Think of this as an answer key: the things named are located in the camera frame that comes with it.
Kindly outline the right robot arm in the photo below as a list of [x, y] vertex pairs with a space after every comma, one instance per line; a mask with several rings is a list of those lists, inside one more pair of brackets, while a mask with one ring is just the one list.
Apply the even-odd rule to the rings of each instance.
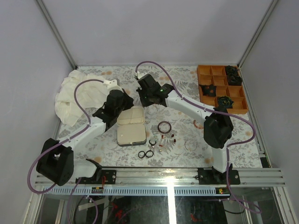
[[192, 98], [177, 93], [170, 84], [160, 85], [152, 75], [142, 73], [136, 75], [140, 87], [137, 92], [142, 106], [163, 105], [182, 112], [204, 127], [204, 141], [211, 147], [214, 164], [213, 179], [218, 184], [224, 184], [229, 180], [227, 171], [227, 141], [232, 137], [234, 129], [227, 110], [223, 107], [212, 107]]

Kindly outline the cream navy jewelry box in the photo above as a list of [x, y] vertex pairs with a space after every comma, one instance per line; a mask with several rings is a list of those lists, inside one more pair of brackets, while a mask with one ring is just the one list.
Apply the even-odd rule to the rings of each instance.
[[117, 144], [121, 147], [144, 145], [147, 141], [144, 109], [133, 106], [117, 118]]

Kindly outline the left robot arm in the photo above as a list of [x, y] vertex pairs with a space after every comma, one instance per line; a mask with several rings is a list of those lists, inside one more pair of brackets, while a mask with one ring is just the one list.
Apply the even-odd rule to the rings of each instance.
[[71, 178], [76, 182], [80, 179], [81, 183], [101, 182], [102, 166], [92, 159], [75, 161], [74, 154], [114, 126], [121, 112], [134, 106], [133, 101], [124, 90], [111, 90], [106, 102], [90, 117], [89, 124], [80, 134], [64, 140], [46, 140], [42, 153], [52, 150], [38, 160], [36, 171], [58, 186], [65, 185]]

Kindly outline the orange bangle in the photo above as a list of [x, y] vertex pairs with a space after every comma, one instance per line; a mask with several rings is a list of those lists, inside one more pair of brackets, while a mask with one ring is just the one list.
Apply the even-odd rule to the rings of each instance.
[[204, 129], [203, 125], [200, 124], [200, 123], [198, 123], [196, 120], [193, 121], [193, 125], [194, 125], [195, 128], [197, 128], [197, 129], [201, 129], [201, 130]]

